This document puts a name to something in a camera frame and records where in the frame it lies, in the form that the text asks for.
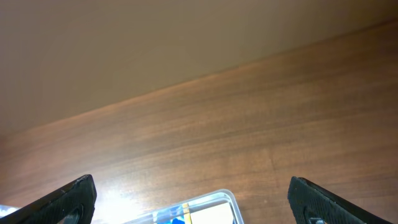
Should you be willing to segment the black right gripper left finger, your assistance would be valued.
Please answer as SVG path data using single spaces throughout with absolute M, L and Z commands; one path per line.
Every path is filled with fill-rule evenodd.
M 92 175 L 83 175 L 1 218 L 8 224 L 90 224 L 97 198 Z

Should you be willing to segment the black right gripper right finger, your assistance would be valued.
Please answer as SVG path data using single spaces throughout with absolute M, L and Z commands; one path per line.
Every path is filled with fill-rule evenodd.
M 298 224 L 391 224 L 303 177 L 291 178 L 287 199 Z

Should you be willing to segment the blue yellow cough drops bag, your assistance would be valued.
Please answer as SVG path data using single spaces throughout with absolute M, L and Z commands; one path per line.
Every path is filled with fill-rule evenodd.
M 155 224 L 192 224 L 188 203 L 152 212 Z

